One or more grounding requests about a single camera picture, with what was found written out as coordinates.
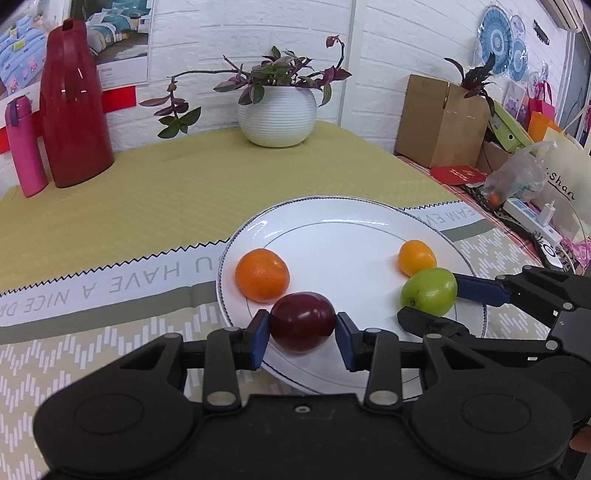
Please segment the person hand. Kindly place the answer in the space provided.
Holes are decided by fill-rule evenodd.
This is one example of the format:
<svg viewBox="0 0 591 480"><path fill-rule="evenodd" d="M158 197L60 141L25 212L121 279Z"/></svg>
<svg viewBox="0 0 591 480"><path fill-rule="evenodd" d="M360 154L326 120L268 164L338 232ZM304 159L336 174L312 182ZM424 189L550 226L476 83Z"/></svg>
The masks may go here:
<svg viewBox="0 0 591 480"><path fill-rule="evenodd" d="M570 448L587 455L591 454L591 427L582 428L570 441Z"/></svg>

